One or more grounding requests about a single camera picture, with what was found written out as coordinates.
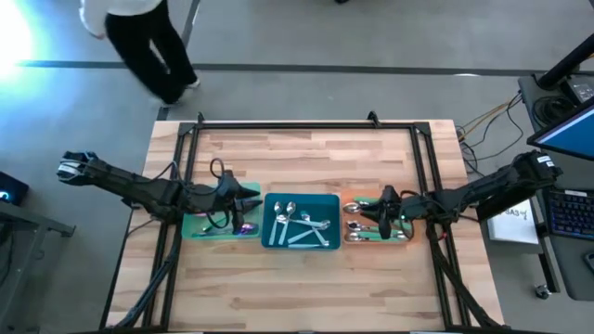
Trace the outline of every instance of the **black pants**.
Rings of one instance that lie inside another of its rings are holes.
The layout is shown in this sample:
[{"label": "black pants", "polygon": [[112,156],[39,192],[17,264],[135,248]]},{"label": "black pants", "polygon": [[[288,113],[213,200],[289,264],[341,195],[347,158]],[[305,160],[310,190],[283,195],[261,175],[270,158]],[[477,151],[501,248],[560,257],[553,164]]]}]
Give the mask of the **black pants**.
[{"label": "black pants", "polygon": [[[109,14],[108,37],[123,62],[150,92],[165,103],[174,103],[186,85],[198,78],[187,58],[184,44],[169,20],[167,0],[149,13],[135,16]],[[169,71],[150,49],[157,46]]]}]

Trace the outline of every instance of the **monitor screen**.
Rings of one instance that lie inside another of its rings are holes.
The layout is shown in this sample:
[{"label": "monitor screen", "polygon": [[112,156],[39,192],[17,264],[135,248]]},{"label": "monitor screen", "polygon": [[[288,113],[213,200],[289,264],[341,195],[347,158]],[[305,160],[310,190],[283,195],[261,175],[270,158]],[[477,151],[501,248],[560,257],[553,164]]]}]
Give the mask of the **monitor screen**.
[{"label": "monitor screen", "polygon": [[594,160],[594,106],[553,123],[528,139],[528,144]]}]

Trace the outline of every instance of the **wooden tabletop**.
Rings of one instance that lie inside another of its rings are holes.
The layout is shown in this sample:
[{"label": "wooden tabletop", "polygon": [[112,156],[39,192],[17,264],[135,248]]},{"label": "wooden tabletop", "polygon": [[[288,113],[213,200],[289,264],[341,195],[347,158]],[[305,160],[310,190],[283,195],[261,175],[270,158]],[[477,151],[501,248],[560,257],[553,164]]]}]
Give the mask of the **wooden tabletop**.
[{"label": "wooden tabletop", "polygon": [[[454,123],[427,122],[443,186],[466,184]],[[145,176],[157,175],[172,160],[178,125],[155,123]],[[426,151],[422,154],[431,175]],[[379,196],[385,185],[419,190],[410,134],[404,130],[201,131],[194,182],[215,183],[208,172],[212,158],[223,159],[240,182],[259,182],[263,195],[372,189]],[[136,212],[131,228],[147,220],[145,212]],[[184,240],[170,330],[443,329],[424,222],[415,224],[418,233],[405,246],[342,244],[336,251],[267,250],[259,239]],[[461,220],[452,228],[465,284],[491,317],[502,322],[480,226]],[[154,223],[128,238],[108,325],[122,319],[149,282],[158,230]],[[451,286],[448,294],[457,319]]]}]

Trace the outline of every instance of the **orange tray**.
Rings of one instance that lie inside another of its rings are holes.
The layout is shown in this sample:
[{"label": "orange tray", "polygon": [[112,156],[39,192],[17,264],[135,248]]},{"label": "orange tray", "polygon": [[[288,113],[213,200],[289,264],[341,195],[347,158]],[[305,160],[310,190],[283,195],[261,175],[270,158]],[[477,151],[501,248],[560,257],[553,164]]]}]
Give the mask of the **orange tray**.
[{"label": "orange tray", "polygon": [[368,246],[377,246],[377,245],[394,245],[394,246],[406,246],[413,243],[417,243],[420,240],[420,234],[422,234],[422,222],[415,221],[413,224],[415,226],[415,236],[410,241],[383,241],[383,242],[358,242],[358,241],[348,241],[345,236],[350,233],[348,221],[356,220],[361,225],[365,226],[377,226],[378,224],[359,213],[348,213],[345,212],[342,207],[347,203],[354,202],[355,197],[367,197],[377,199],[381,195],[381,191],[379,190],[372,190],[372,189],[345,189],[341,192],[341,221],[342,221],[342,242],[348,245],[368,245]]}]

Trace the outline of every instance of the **concrete floor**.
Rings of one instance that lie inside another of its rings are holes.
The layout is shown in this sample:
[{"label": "concrete floor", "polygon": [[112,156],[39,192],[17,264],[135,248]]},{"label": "concrete floor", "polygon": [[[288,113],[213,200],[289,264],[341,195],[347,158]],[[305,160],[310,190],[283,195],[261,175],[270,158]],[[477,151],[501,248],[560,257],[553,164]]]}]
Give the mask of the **concrete floor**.
[{"label": "concrete floor", "polygon": [[[180,32],[193,17],[190,4],[170,0]],[[73,67],[118,61],[107,42],[87,36],[78,22],[78,0],[8,0],[2,6],[0,22],[10,19],[19,30],[0,29],[0,38],[16,34],[23,42],[9,55],[65,61],[65,67],[70,61],[77,62]],[[345,6],[330,0],[202,0],[188,53],[202,64],[545,70],[592,32],[592,15],[588,0],[353,0]],[[594,61],[584,68],[594,68]],[[374,109],[383,119],[463,124],[518,90],[512,76],[200,75],[199,92],[172,110],[170,120],[193,120],[198,111],[211,120],[360,119]],[[31,185],[27,208],[78,226],[72,239],[47,241],[19,323],[52,334],[96,329],[130,211],[103,191],[59,183],[58,161],[65,150],[94,150],[140,172],[158,107],[126,70],[67,68],[0,72],[0,106],[0,131],[10,138],[0,146],[0,170]],[[532,133],[522,105],[512,116]],[[501,118],[477,155],[497,152],[516,131]],[[527,149],[518,144],[479,168],[493,172]],[[510,254],[488,241],[487,250],[508,325],[588,332],[594,303],[572,301],[564,292],[546,302],[534,297],[531,287],[544,282],[536,255]]]}]

